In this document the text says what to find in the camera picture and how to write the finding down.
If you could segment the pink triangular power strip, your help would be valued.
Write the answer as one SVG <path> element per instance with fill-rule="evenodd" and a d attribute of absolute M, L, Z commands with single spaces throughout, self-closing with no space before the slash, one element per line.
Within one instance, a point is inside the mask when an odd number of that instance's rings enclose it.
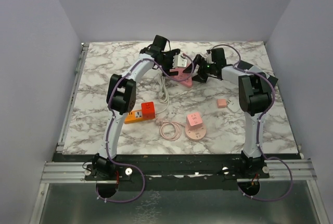
<path fill-rule="evenodd" d="M 187 66 L 190 64 L 190 60 L 187 59 Z M 177 71 L 178 75 L 172 76 L 175 80 L 179 81 L 179 83 L 187 88 L 191 88 L 193 86 L 193 81 L 191 77 L 191 73 L 183 73 L 185 68 L 174 68 L 171 71 Z"/>

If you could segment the round pink power strip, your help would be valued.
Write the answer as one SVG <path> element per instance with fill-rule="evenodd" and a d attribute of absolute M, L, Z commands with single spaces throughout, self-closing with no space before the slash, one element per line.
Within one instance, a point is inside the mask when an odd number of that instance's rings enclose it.
<path fill-rule="evenodd" d="M 185 135 L 191 141 L 200 141 L 206 136 L 206 134 L 207 127 L 204 124 L 193 130 L 190 130 L 188 125 L 185 127 Z"/>

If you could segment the orange power strip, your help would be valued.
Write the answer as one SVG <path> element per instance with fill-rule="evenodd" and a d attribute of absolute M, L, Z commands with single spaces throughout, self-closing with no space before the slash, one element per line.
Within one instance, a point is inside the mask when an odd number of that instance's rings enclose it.
<path fill-rule="evenodd" d="M 124 123 L 130 124 L 130 123 L 141 122 L 143 120 L 144 119 L 143 119 L 142 110 L 134 110 L 134 111 L 129 112 L 129 114 L 125 118 Z"/>

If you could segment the pink cube socket adapter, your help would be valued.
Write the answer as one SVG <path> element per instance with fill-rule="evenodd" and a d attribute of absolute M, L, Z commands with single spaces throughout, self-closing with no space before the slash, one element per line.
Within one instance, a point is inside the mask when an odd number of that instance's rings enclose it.
<path fill-rule="evenodd" d="M 199 112 L 191 113 L 186 116 L 186 122 L 189 128 L 199 128 L 202 126 L 203 121 Z"/>

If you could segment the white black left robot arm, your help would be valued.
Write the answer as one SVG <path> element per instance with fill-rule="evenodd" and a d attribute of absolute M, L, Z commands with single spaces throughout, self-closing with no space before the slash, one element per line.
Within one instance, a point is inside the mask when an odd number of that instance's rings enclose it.
<path fill-rule="evenodd" d="M 180 53 L 179 49 L 166 52 L 164 49 L 167 45 L 170 45 L 168 39 L 156 35 L 152 44 L 140 50 L 135 63 L 122 74 L 113 74 L 110 78 L 106 98 L 109 120 L 100 151 L 92 159 L 93 169 L 105 180 L 116 174 L 117 165 L 112 159 L 117 155 L 118 140 L 125 118 L 135 106 L 137 82 L 154 66 L 170 74 L 173 57 Z"/>

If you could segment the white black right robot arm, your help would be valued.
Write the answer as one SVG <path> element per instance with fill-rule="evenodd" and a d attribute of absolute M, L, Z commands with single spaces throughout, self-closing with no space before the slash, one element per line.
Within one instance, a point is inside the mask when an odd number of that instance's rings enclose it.
<path fill-rule="evenodd" d="M 193 80 L 205 83 L 209 77 L 228 81 L 238 86 L 239 106 L 245 116 L 245 143 L 241 151 L 238 170 L 243 177 L 250 178 L 264 166 L 263 127 L 266 113 L 275 101 L 275 84 L 270 75 L 254 65 L 243 62 L 238 50 L 228 44 L 218 44 L 207 50 L 211 62 L 197 55 L 185 68 L 185 73 L 197 74 Z"/>

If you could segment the white usb charger plug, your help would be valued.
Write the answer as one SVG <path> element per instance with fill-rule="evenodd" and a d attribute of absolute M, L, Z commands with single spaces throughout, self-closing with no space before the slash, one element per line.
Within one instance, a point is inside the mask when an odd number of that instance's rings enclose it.
<path fill-rule="evenodd" d="M 238 101 L 227 101 L 227 108 L 233 113 L 237 113 L 240 110 Z"/>

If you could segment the small pink charger adapter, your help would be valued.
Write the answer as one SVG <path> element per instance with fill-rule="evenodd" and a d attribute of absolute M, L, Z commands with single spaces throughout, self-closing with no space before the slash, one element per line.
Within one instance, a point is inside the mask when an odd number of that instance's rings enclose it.
<path fill-rule="evenodd" d="M 217 99 L 216 104 L 218 108 L 226 108 L 227 107 L 227 100 L 226 99 Z"/>

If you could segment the black flat box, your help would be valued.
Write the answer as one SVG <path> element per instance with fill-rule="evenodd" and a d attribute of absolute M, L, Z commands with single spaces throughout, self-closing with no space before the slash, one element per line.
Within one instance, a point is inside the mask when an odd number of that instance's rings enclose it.
<path fill-rule="evenodd" d="M 248 63 L 248 62 L 246 62 L 246 61 L 240 61 L 239 62 L 239 64 L 237 65 L 237 68 L 239 68 L 239 69 L 242 69 L 242 70 L 248 70 L 249 71 L 249 69 L 252 67 L 252 66 L 254 66 L 253 64 L 250 64 L 250 63 Z M 277 84 L 277 82 L 278 82 L 278 79 L 276 78 L 276 77 L 274 77 L 274 76 L 272 76 L 272 75 L 270 75 L 270 77 L 268 78 L 268 80 L 269 80 L 269 82 L 271 83 L 271 85 L 273 86 L 273 87 L 275 87 L 276 86 L 276 84 Z"/>

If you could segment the white grey network switch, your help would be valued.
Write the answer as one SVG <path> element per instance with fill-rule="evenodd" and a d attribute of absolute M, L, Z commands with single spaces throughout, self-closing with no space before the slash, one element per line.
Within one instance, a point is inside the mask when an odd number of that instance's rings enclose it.
<path fill-rule="evenodd" d="M 261 74 L 262 76 L 265 76 L 267 79 L 270 77 L 269 74 L 267 74 L 266 72 L 264 72 L 263 70 L 261 70 L 259 67 L 257 66 L 252 66 L 250 69 L 249 69 L 250 72 L 254 72 L 254 73 L 259 73 Z"/>

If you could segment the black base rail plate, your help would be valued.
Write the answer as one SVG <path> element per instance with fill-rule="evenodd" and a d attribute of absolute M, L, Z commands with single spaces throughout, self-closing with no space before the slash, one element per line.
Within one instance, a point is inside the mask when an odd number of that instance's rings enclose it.
<path fill-rule="evenodd" d="M 241 155 L 118 155 L 116 174 L 108 177 L 93 169 L 94 155 L 54 154 L 59 172 L 77 172 L 80 181 L 117 185 L 124 191 L 236 190 L 237 182 L 258 184 L 269 177 L 266 163 L 255 172 L 238 170 Z"/>

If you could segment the aluminium frame rail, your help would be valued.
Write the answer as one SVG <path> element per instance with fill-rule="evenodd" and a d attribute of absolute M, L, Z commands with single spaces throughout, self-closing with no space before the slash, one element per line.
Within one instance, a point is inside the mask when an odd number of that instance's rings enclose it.
<path fill-rule="evenodd" d="M 31 223 L 329 223 L 310 159 L 264 153 L 264 118 L 276 98 L 277 79 L 249 70 L 242 60 L 227 64 L 222 46 L 213 62 L 200 57 L 196 79 L 212 76 L 234 84 L 246 118 L 240 154 L 120 155 L 118 135 L 134 106 L 134 85 L 148 62 L 165 71 L 170 53 L 153 45 L 125 73 L 111 77 L 107 101 L 111 122 L 93 156 L 46 163 Z"/>

